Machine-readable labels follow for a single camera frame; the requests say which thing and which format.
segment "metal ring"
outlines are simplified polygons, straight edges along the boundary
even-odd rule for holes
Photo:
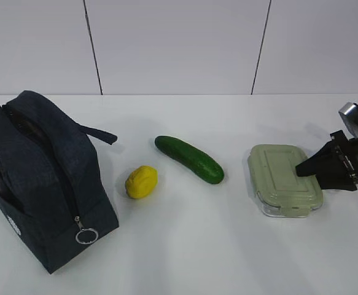
[[[89,242],[83,242],[83,241],[79,240],[79,235],[80,235],[81,233],[83,233],[83,232],[93,232],[93,233],[95,234],[94,240],[89,241]],[[82,245],[90,245],[90,244],[92,244],[92,243],[94,243],[94,242],[96,242],[96,241],[98,240],[98,232],[97,232],[95,229],[81,229],[81,230],[78,231],[78,233],[76,234],[75,240],[76,240],[78,243],[82,244]]]

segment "zipper pull ring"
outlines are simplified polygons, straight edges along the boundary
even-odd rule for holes
[[[76,216],[76,217],[75,217],[75,222],[76,222],[76,224],[78,225],[78,227],[79,227],[79,229],[80,229],[80,231],[78,231],[78,233],[77,233],[76,236],[75,236],[75,241],[77,241],[78,243],[80,243],[80,244],[82,244],[82,245],[90,245],[90,244],[92,244],[92,243],[94,243],[95,241],[98,240],[98,232],[97,232],[95,229],[92,229],[92,228],[90,228],[90,229],[85,229],[84,226],[83,226],[83,224],[82,224],[81,221],[80,221],[80,217],[79,217],[79,216]],[[95,234],[95,238],[94,238],[93,240],[91,240],[91,241],[81,241],[81,240],[79,239],[79,235],[82,234],[82,233],[84,233],[84,232],[92,232],[92,233],[94,233],[94,234]]]

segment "panel seam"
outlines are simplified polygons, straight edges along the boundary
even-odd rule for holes
[[[262,41],[261,41],[261,43],[260,43],[260,48],[259,48],[259,55],[258,55],[257,67],[255,68],[254,80],[252,81],[251,95],[254,94],[254,87],[255,87],[255,81],[257,80],[258,67],[259,67],[259,62],[260,62],[260,55],[262,54],[263,42],[264,42],[264,40],[265,40],[266,27],[267,27],[267,23],[268,23],[268,21],[269,21],[270,7],[271,7],[271,0],[269,0],[269,6],[268,6],[268,8],[267,8],[265,26],[263,27]]]
[[[96,55],[95,55],[93,36],[91,35],[90,21],[89,21],[89,19],[88,19],[86,0],[83,0],[83,7],[84,7],[84,9],[85,9],[85,18],[86,18],[86,24],[87,24],[88,35],[89,35],[89,37],[90,37],[91,49],[92,49],[92,51],[93,51],[94,65],[95,65],[95,70],[96,70],[96,73],[97,73],[97,79],[98,79],[98,85],[99,85],[99,93],[100,93],[101,95],[103,95],[103,88],[102,88],[102,85],[101,85],[101,78],[99,77],[97,57],[96,57]]]

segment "white wall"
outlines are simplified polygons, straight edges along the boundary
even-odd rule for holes
[[[250,94],[269,0],[93,0],[105,94]]]
[[[82,0],[0,0],[0,94],[99,94]]]
[[[87,0],[104,94],[250,94],[269,0]],[[0,94],[99,94],[82,0],[0,0]],[[358,93],[358,0],[272,0],[254,93]]]
[[[358,0],[272,0],[254,93],[358,93]]]

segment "bag logo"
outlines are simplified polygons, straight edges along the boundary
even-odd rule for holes
[[[12,226],[12,228],[14,229],[14,231],[15,231],[19,236],[21,236],[20,229],[19,229],[19,227],[17,226],[17,224],[15,223],[15,221],[13,221],[12,218],[9,217],[8,215],[7,215],[7,218],[8,218],[9,224]]]

